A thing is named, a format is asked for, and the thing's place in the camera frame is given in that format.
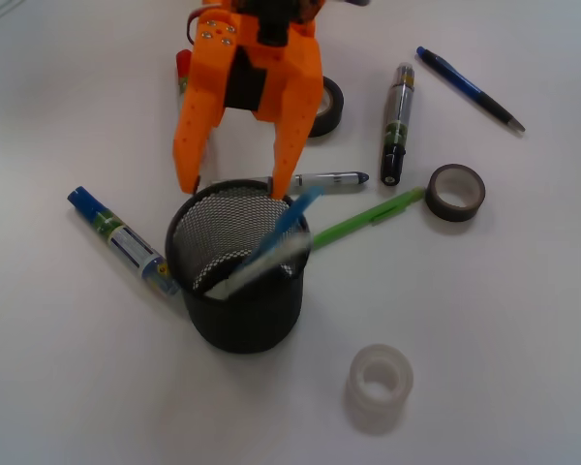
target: mesh cup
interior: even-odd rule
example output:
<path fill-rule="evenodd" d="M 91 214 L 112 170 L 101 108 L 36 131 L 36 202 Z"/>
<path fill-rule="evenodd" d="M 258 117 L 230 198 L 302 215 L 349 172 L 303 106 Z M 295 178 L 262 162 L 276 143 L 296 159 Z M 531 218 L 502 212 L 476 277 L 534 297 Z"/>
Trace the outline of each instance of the mesh cup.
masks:
<path fill-rule="evenodd" d="M 192 322 L 204 339 L 227 352 L 271 349 L 299 318 L 309 253 L 283 263 L 226 301 L 204 296 L 229 277 L 292 204 L 289 197 L 274 201 L 268 192 L 257 181 L 216 184 L 187 201 L 168 229 L 169 271 L 182 288 Z M 287 234 L 299 231 L 308 231 L 303 217 Z"/>

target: pen clip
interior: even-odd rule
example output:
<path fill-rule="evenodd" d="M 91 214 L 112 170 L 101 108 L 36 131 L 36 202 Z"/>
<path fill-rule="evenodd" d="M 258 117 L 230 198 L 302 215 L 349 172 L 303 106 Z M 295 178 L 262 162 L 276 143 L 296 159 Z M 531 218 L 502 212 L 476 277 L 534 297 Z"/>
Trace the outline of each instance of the pen clip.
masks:
<path fill-rule="evenodd" d="M 407 206 L 406 205 L 404 205 L 404 206 L 394 206 L 393 208 L 391 208 L 391 209 L 389 209 L 389 210 L 381 213 L 380 215 L 377 215 L 377 216 L 373 217 L 370 220 L 370 224 L 374 226 L 374 225 L 380 223 L 383 220 L 387 220 L 387 219 L 389 219 L 389 218 L 391 218 L 393 216 L 396 216 L 396 215 L 402 213 L 406 209 L 407 209 Z"/>

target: white tape roll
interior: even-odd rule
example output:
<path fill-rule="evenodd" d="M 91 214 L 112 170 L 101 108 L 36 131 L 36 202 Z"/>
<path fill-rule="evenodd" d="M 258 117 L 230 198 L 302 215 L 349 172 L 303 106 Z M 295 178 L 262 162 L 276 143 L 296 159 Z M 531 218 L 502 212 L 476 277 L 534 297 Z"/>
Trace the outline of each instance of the white tape roll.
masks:
<path fill-rule="evenodd" d="M 368 346 L 352 361 L 347 382 L 349 399 L 366 414 L 397 413 L 412 387 L 411 365 L 393 347 L 384 344 Z"/>

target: green mechanical pencil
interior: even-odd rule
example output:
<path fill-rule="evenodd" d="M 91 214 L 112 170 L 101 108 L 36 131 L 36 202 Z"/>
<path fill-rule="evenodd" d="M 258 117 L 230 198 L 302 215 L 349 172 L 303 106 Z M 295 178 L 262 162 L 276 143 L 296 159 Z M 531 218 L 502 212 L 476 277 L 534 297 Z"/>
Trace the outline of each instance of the green mechanical pencil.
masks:
<path fill-rule="evenodd" d="M 424 188 L 416 187 L 405 194 L 395 197 L 391 201 L 386 201 L 370 210 L 359 213 L 357 216 L 353 216 L 347 221 L 343 221 L 342 223 L 316 235 L 314 238 L 313 250 L 318 250 L 325 245 L 329 245 L 345 235 L 354 233 L 364 226 L 396 216 L 405 211 L 409 205 L 420 201 L 423 198 Z"/>

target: pen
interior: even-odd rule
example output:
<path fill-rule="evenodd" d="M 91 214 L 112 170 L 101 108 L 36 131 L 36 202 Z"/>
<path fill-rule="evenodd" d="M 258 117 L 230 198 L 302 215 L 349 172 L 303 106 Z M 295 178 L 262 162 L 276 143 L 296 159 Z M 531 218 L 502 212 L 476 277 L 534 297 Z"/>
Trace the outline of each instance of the pen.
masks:
<path fill-rule="evenodd" d="M 244 267 L 262 254 L 273 249 L 280 240 L 284 238 L 284 234 L 289 231 L 301 215 L 308 209 L 308 207 L 323 193 L 322 187 L 311 187 L 307 192 L 304 192 L 299 198 L 292 203 L 292 205 L 280 215 L 276 221 L 273 231 L 269 232 L 261 241 L 257 248 L 250 254 L 250 256 L 240 265 Z"/>
<path fill-rule="evenodd" d="M 254 181 L 268 183 L 270 177 L 253 177 Z M 357 186 L 363 184 L 370 176 L 365 172 L 347 171 L 347 172 L 320 172 L 312 174 L 296 174 L 292 177 L 290 186 L 292 188 L 301 187 L 338 187 L 338 186 Z M 220 181 L 211 181 L 211 184 L 217 184 Z"/>
<path fill-rule="evenodd" d="M 417 49 L 417 54 L 430 68 L 458 87 L 458 89 L 460 89 L 465 95 L 502 121 L 505 125 L 512 129 L 516 129 L 517 131 L 525 131 L 523 125 L 519 123 L 514 116 L 508 113 L 504 107 L 469 82 L 439 55 L 427 50 L 423 46 L 420 46 Z"/>
<path fill-rule="evenodd" d="M 123 259 L 140 278 L 164 295 L 174 295 L 178 285 L 170 276 L 166 259 L 132 231 L 111 210 L 78 187 L 68 197 L 84 218 L 106 241 L 110 249 Z"/>
<path fill-rule="evenodd" d="M 386 186 L 398 185 L 403 171 L 414 79 L 413 66 L 401 63 L 396 71 L 396 79 L 389 89 L 381 158 L 381 181 Z"/>
<path fill-rule="evenodd" d="M 262 254 L 252 263 L 235 271 L 228 279 L 216 284 L 205 296 L 226 300 L 267 271 L 280 266 L 293 257 L 305 253 L 312 246 L 312 236 L 308 232 L 292 234 L 275 249 Z"/>
<path fill-rule="evenodd" d="M 345 235 L 354 233 L 360 228 L 363 228 L 364 226 L 367 226 L 371 223 L 377 223 L 402 213 L 409 205 L 420 201 L 423 198 L 424 188 L 415 187 L 409 192 L 395 197 L 390 201 L 386 201 L 380 205 L 375 206 L 374 208 L 371 208 L 370 210 L 359 213 L 358 215 L 353 216 L 351 219 L 343 221 L 342 223 L 333 226 L 328 230 L 321 232 L 320 234 L 317 234 L 314 238 L 313 250 L 318 250 L 325 245 L 341 239 Z"/>

